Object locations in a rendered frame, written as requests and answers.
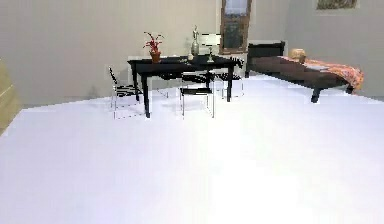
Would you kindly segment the red houseplant in brown pot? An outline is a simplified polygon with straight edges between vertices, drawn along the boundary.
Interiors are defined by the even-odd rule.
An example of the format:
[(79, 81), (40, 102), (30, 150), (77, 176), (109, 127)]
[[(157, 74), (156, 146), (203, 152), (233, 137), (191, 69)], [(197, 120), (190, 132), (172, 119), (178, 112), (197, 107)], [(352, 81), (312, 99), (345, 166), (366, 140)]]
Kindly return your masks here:
[(156, 36), (153, 36), (150, 32), (148, 32), (148, 35), (150, 37), (150, 40), (145, 42), (144, 47), (150, 48), (149, 53), (150, 53), (152, 62), (156, 64), (160, 62), (161, 51), (159, 50), (159, 44), (160, 44), (159, 38), (163, 37), (163, 35), (157, 34)]

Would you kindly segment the dark brown bed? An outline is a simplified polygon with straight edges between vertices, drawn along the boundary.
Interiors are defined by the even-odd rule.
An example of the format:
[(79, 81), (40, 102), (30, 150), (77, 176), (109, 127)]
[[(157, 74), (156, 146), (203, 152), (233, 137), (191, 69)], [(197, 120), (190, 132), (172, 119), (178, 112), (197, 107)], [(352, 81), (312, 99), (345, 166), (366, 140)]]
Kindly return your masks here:
[(305, 66), (303, 63), (290, 61), (283, 57), (285, 42), (248, 44), (245, 77), (250, 72), (257, 72), (301, 85), (313, 90), (311, 102), (316, 103), (320, 92), (325, 89), (346, 85), (346, 92), (351, 94), (354, 87), (345, 78), (334, 72), (320, 71)]

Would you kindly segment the black dining table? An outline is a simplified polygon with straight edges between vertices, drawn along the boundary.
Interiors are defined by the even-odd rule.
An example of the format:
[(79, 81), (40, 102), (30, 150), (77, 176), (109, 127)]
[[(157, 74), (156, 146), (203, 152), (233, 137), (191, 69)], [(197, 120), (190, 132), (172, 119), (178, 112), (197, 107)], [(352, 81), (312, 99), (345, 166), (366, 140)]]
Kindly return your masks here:
[(161, 75), (176, 76), (176, 75), (182, 75), (185, 72), (204, 71), (203, 82), (206, 84), (206, 86), (203, 88), (203, 91), (204, 93), (206, 93), (209, 88), (209, 83), (211, 81), (210, 75), (208, 74), (208, 72), (213, 69), (227, 68), (228, 69), (228, 78), (227, 78), (228, 87), (227, 87), (226, 100), (228, 102), (231, 101), (234, 67), (237, 65), (237, 63), (231, 59), (224, 58), (221, 56), (214, 56), (213, 61), (209, 62), (208, 55), (198, 55), (194, 57), (191, 61), (188, 61), (186, 56), (177, 56), (177, 57), (161, 58), (159, 63), (153, 63), (151, 59), (132, 59), (132, 60), (128, 60), (127, 63), (131, 66), (136, 100), (139, 100), (137, 76), (138, 75), (141, 76), (144, 111), (145, 111), (145, 116), (147, 118), (151, 116), (147, 79), (153, 76), (157, 76), (157, 77), (160, 77)]

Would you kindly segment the brown framed window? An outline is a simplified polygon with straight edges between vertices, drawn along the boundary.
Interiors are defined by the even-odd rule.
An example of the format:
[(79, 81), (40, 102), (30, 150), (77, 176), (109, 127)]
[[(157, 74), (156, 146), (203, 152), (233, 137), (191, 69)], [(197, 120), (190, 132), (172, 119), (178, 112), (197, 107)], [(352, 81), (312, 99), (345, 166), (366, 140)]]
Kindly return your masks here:
[(222, 0), (220, 53), (246, 51), (252, 0)]

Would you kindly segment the tan pillow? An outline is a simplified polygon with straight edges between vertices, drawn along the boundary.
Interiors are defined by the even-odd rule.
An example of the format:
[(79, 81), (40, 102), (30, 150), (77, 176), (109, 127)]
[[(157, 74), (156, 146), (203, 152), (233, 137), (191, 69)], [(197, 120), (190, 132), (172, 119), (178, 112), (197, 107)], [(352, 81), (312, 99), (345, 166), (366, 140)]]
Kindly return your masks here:
[(288, 56), (292, 59), (297, 59), (301, 64), (304, 64), (306, 60), (306, 52), (300, 48), (292, 48)]

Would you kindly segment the orange patterned blanket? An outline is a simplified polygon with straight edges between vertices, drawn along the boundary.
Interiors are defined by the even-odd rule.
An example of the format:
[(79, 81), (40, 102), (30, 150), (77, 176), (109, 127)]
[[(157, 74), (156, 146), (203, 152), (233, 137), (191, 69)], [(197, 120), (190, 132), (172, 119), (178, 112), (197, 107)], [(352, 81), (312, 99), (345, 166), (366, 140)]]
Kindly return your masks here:
[(349, 85), (352, 90), (359, 90), (364, 81), (363, 71), (350, 65), (307, 57), (304, 64), (289, 56), (281, 56), (280, 60), (282, 71), (288, 77), (312, 88), (328, 89)]

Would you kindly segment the beige cupboard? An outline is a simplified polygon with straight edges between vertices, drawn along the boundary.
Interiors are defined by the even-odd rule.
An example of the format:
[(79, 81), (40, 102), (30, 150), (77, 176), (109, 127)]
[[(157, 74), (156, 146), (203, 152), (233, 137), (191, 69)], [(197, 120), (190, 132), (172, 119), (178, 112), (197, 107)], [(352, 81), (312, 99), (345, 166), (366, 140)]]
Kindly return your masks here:
[(22, 109), (22, 103), (10, 78), (7, 67), (0, 59), (0, 136)]

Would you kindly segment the framed wall picture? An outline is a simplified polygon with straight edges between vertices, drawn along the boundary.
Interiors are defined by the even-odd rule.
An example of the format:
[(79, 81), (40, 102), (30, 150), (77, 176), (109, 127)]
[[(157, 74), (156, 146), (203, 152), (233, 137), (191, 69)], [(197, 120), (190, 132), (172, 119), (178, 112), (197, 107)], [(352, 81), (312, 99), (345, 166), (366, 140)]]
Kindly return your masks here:
[(357, 5), (358, 0), (318, 0), (317, 10), (336, 10), (336, 9), (352, 9)]

